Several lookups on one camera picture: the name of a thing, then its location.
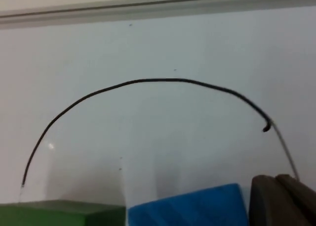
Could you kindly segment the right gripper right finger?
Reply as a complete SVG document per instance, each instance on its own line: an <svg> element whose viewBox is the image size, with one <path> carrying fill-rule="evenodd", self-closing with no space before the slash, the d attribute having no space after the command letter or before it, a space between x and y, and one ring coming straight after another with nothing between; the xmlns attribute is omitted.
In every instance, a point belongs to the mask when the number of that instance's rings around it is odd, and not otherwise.
<svg viewBox="0 0 316 226"><path fill-rule="evenodd" d="M277 175L276 180L288 191L309 223L315 226L316 192L290 175Z"/></svg>

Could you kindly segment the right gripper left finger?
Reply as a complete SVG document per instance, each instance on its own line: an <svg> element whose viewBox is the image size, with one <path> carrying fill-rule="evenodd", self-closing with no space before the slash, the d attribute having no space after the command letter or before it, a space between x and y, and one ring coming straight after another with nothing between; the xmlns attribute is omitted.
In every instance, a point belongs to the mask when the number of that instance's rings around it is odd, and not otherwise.
<svg viewBox="0 0 316 226"><path fill-rule="evenodd" d="M266 175L252 179L248 216L250 226L309 224L285 188L275 178Z"/></svg>

